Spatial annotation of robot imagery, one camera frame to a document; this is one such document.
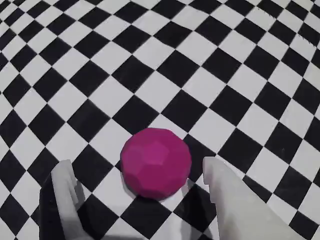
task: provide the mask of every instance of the white square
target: white square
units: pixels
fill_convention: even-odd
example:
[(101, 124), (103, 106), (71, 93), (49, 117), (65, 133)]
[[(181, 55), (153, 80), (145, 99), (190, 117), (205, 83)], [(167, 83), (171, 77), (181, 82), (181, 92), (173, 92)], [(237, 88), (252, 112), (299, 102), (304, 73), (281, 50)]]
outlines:
[(109, 117), (113, 117), (133, 93), (112, 76), (109, 76), (89, 97), (89, 99)]
[(29, 125), (46, 104), (47, 102), (37, 93), (37, 91), (30, 88), (17, 105), (15, 105), (14, 110), (24, 123)]
[(91, 28), (87, 27), (79, 21), (75, 21), (70, 27), (64, 30), (59, 37), (71, 47), (74, 47), (91, 31)]
[(241, 65), (228, 85), (238, 93), (254, 102), (267, 81), (246, 65)]
[(131, 136), (122, 126), (110, 119), (94, 136), (90, 145), (110, 163), (116, 165), (123, 146)]
[(66, 82), (48, 104), (67, 122), (86, 100), (87, 97), (81, 91), (70, 82)]
[(290, 166), (313, 182), (320, 168), (320, 152), (303, 140)]
[(73, 162), (85, 149), (87, 142), (67, 123), (65, 123), (46, 145), (58, 161)]
[(54, 65), (53, 68), (65, 79), (71, 79), (89, 59), (78, 50), (71, 48)]
[(251, 40), (232, 31), (220, 44), (219, 48), (225, 51), (230, 56), (243, 63), (254, 50), (256, 44)]
[(308, 40), (306, 40), (299, 34), (295, 35), (293, 41), (290, 44), (290, 47), (308, 61), (311, 61), (317, 49), (317, 47), (309, 43)]
[(261, 38), (258, 43), (258, 46), (266, 50), (272, 56), (276, 57), (278, 60), (281, 60), (289, 46), (285, 44), (283, 41), (273, 36), (269, 32)]
[(28, 46), (39, 54), (56, 38), (57, 35), (48, 28), (44, 28), (28, 42)]
[(70, 8), (68, 8), (64, 13), (69, 15), (75, 20), (79, 20), (84, 15), (86, 15), (88, 12), (90, 12), (92, 9), (94, 9), (94, 5), (85, 1), (80, 0), (77, 1), (74, 5), (72, 5)]
[(39, 226), (30, 217), (19, 233), (17, 234), (19, 240), (39, 240)]
[(21, 76), (33, 86), (51, 68), (40, 55), (36, 55), (21, 71)]
[(2, 123), (13, 109), (3, 94), (0, 95), (0, 109), (0, 123)]
[(153, 122), (149, 125), (149, 128), (157, 128), (157, 129), (168, 129), (172, 131), (175, 135), (177, 135), (182, 140), (186, 137), (187, 132), (181, 129), (179, 126), (174, 124), (165, 116), (159, 114)]
[(183, 90), (208, 108), (226, 84), (202, 67), (183, 86)]
[(207, 13), (187, 5), (175, 15), (172, 21), (194, 31), (208, 16)]
[(26, 127), (13, 143), (11, 152), (21, 163), (24, 169), (28, 169), (44, 147), (45, 146), (30, 130), (30, 128)]
[(267, 205), (278, 215), (287, 225), (291, 223), (291, 220), (294, 218), (297, 210), (291, 205), (283, 201), (281, 198), (272, 194)]
[(291, 99), (280, 122), (299, 137), (304, 138), (313, 118), (314, 116), (307, 109)]
[(41, 187), (37, 181), (26, 171), (15, 185), (11, 194), (26, 213), (31, 216), (39, 205), (40, 189)]
[(130, 55), (127, 50), (111, 41), (95, 54), (91, 60), (111, 75)]
[(268, 81), (292, 98), (302, 81), (302, 76), (283, 62), (279, 62)]
[(246, 174), (273, 193), (288, 167), (286, 162), (263, 148)]
[(304, 23), (304, 21), (302, 21), (300, 18), (286, 9), (284, 9), (280, 13), (278, 21), (286, 25), (288, 28), (292, 29), (295, 33), (300, 30), (302, 24)]
[(135, 195), (127, 188), (121, 172), (116, 167), (105, 176), (93, 194), (118, 216), (121, 216), (135, 199)]
[(224, 4), (213, 11), (213, 13), (211, 13), (211, 16), (227, 25), (231, 29), (234, 29), (239, 25), (239, 23), (242, 22), (243, 19), (245, 19), (245, 17), (240, 13)]
[(189, 36), (177, 48), (180, 53), (184, 54), (186, 57), (200, 66), (216, 49), (216, 45), (195, 31), (190, 33)]
[(11, 25), (11, 30), (16, 34), (19, 34), (26, 26), (28, 26), (34, 19), (28, 14), (25, 13), (17, 21)]
[(276, 21), (274, 17), (261, 10), (259, 7), (252, 9), (246, 18), (266, 31), (268, 31)]
[(145, 65), (156, 70), (173, 51), (172, 47), (152, 36), (133, 55)]
[(189, 134), (215, 153), (226, 143), (235, 126), (211, 109), (207, 109)]
[(179, 90), (177, 85), (154, 71), (135, 95), (161, 113)]
[(306, 215), (308, 218), (320, 224), (320, 188), (314, 183), (311, 184), (307, 194), (305, 195), (300, 207), (299, 212)]
[(253, 103), (237, 128), (264, 146), (277, 123), (277, 119)]
[(113, 40), (116, 36), (122, 33), (130, 24), (126, 21), (122, 20), (121, 18), (111, 15), (102, 23), (100, 23), (94, 31), (104, 36), (109, 40)]
[(197, 240), (201, 232), (172, 213), (152, 236), (151, 240)]
[(56, 18), (58, 18), (62, 13), (63, 12), (55, 6), (50, 6), (36, 18), (36, 21), (39, 22), (42, 26), (46, 27), (54, 20), (56, 20)]
[(170, 20), (154, 11), (147, 11), (132, 24), (144, 32), (154, 35), (162, 29)]
[(118, 10), (122, 9), (127, 3), (129, 3), (129, 0), (103, 0), (97, 5), (97, 7), (102, 10), (105, 10), (107, 13), (115, 14)]

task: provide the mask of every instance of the checkered floor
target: checkered floor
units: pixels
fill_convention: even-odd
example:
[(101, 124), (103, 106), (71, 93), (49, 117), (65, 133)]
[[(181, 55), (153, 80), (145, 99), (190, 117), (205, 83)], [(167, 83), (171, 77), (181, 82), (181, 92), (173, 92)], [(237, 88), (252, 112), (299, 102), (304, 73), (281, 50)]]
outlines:
[[(202, 175), (216, 156), (319, 240), (319, 41), (320, 0), (0, 0), (0, 239), (39, 239), (41, 185), (70, 159), (95, 240), (218, 240)], [(119, 168), (147, 127), (192, 154), (162, 202)]]

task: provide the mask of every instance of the faceted ball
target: faceted ball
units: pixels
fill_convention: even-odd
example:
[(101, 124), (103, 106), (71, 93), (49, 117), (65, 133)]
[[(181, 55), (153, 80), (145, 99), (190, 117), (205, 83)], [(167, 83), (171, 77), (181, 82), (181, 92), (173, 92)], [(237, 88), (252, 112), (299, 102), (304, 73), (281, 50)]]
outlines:
[(133, 135), (120, 157), (128, 188), (156, 200), (169, 197), (186, 183), (192, 162), (187, 144), (161, 128), (146, 128)]

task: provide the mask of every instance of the floor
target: floor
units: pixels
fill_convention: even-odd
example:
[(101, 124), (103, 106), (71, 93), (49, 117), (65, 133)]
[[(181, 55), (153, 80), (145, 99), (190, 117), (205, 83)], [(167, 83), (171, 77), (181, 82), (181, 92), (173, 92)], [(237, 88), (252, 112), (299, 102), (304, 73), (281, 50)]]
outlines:
[[(39, 239), (41, 186), (70, 159), (95, 240), (218, 240), (216, 156), (320, 240), (319, 41), (320, 0), (0, 0), (0, 239)], [(192, 155), (161, 202), (121, 175), (147, 127)]]

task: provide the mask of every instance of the magenta ball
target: magenta ball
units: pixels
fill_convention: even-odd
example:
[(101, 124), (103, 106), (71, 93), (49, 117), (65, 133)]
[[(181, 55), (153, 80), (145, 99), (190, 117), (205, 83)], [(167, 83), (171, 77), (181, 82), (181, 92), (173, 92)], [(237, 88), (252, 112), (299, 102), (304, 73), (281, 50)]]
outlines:
[(120, 157), (128, 188), (156, 200), (169, 197), (186, 183), (192, 163), (187, 144), (161, 128), (146, 128), (133, 135)]

